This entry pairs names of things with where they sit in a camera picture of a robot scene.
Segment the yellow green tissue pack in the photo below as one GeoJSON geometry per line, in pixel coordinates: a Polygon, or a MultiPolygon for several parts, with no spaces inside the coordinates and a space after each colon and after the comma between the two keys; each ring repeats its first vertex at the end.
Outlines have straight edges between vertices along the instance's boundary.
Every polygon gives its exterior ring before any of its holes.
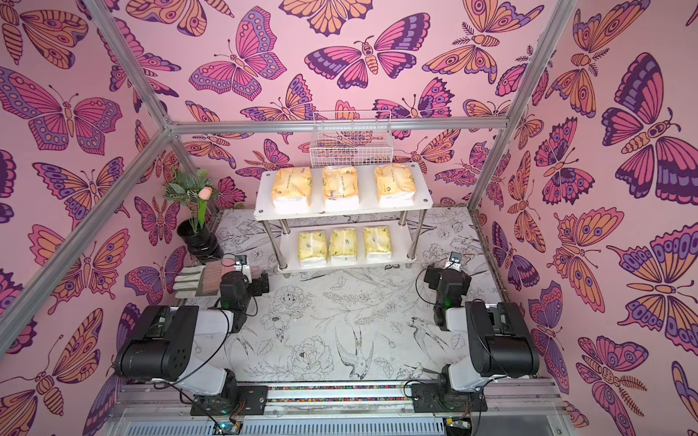
{"type": "Polygon", "coordinates": [[[367,261],[386,261],[393,257],[394,249],[388,226],[365,227],[363,235],[367,261]]]}
{"type": "Polygon", "coordinates": [[[332,230],[328,252],[332,263],[356,262],[358,258],[356,229],[349,227],[332,230]]]}
{"type": "Polygon", "coordinates": [[[308,231],[298,234],[297,256],[302,267],[326,265],[328,245],[325,231],[308,231]]]}

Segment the orange tissue pack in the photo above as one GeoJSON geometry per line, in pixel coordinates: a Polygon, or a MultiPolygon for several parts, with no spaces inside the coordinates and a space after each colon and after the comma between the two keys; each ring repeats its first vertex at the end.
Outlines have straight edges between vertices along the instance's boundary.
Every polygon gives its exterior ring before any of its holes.
{"type": "Polygon", "coordinates": [[[358,173],[353,166],[329,166],[322,172],[327,211],[354,210],[360,205],[358,173]]]}
{"type": "Polygon", "coordinates": [[[280,169],[271,189],[274,208],[284,214],[307,212],[312,189],[313,175],[309,167],[280,169]]]}
{"type": "Polygon", "coordinates": [[[374,169],[378,203],[383,207],[411,205],[416,196],[416,182],[411,168],[401,163],[389,163],[374,169]]]}

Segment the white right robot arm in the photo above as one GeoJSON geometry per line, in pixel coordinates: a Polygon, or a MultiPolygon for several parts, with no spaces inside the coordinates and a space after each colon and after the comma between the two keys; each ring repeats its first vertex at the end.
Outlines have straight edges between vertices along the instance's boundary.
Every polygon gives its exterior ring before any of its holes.
{"type": "Polygon", "coordinates": [[[465,300],[472,277],[451,265],[428,266],[424,282],[436,292],[434,324],[444,332],[463,332],[469,350],[439,374],[441,396],[481,393],[495,380],[538,374],[540,359],[518,306],[465,300]]]}

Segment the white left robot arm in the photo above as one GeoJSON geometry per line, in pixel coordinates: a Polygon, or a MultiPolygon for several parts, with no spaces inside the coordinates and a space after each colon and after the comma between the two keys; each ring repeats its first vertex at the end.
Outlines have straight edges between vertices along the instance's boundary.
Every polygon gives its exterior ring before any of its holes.
{"type": "Polygon", "coordinates": [[[252,316],[249,305],[270,290],[269,274],[248,278],[227,272],[212,309],[198,305],[149,305],[114,363],[116,375],[137,382],[164,383],[206,401],[240,399],[233,371],[213,363],[229,337],[252,316]]]}

